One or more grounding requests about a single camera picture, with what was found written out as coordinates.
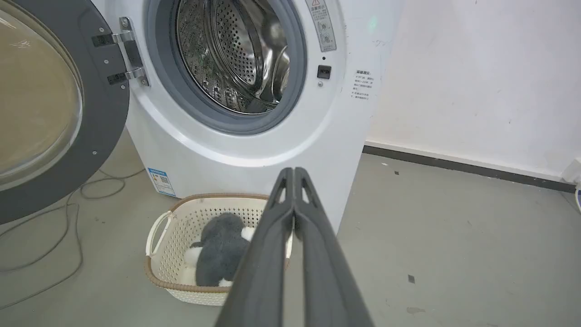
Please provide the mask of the white front-load washing machine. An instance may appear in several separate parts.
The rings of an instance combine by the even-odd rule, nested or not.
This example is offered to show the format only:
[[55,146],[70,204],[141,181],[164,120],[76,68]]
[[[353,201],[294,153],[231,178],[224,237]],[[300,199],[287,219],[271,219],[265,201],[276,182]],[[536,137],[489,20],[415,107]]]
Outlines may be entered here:
[[92,0],[133,72],[154,188],[268,195],[303,167],[338,231],[405,0]]

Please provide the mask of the grey round washing machine door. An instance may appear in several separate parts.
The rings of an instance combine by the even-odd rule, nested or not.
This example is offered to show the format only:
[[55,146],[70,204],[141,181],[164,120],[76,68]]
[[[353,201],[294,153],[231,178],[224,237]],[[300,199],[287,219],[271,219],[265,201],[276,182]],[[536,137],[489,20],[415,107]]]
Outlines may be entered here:
[[0,225],[58,202],[108,159],[131,80],[148,85],[129,17],[100,0],[0,0]]

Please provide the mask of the grey and white plush toy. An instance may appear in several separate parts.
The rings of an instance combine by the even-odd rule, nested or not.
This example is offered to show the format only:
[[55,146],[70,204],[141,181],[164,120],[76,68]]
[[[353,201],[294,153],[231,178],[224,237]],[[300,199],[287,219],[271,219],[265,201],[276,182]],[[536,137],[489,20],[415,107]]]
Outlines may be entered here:
[[189,246],[183,258],[187,267],[195,269],[195,285],[231,287],[253,233],[234,213],[211,218],[201,239]]

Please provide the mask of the white wall socket box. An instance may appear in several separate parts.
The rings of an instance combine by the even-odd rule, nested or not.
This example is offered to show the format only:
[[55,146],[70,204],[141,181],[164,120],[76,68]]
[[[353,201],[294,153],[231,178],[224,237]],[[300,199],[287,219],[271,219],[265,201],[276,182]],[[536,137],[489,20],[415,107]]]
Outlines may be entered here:
[[561,173],[561,179],[581,188],[581,157],[573,159]]

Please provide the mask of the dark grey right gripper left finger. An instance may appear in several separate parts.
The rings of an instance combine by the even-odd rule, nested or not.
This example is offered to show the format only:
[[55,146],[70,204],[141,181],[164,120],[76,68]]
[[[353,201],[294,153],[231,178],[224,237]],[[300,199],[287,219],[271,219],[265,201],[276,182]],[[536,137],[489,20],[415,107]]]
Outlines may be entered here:
[[280,171],[215,327],[283,327],[293,169]]

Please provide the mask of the cream perforated laundry basket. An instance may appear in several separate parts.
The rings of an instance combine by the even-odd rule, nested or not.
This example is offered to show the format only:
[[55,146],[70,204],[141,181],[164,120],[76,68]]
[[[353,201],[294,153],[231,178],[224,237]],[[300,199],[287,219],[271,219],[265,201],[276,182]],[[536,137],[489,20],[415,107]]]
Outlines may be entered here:
[[201,239],[210,219],[222,213],[237,214],[247,227],[255,228],[267,200],[267,195],[218,193],[196,194],[178,201],[149,230],[145,246],[145,274],[149,281],[181,302],[222,306],[229,288],[197,286],[195,268],[185,262],[185,253]]

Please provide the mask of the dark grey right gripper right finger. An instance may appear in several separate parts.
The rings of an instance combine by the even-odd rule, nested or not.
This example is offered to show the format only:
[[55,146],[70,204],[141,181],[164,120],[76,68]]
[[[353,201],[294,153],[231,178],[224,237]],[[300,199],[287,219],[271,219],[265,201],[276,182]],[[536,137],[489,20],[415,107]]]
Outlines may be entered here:
[[293,172],[295,232],[303,242],[305,327],[375,327],[306,169]]

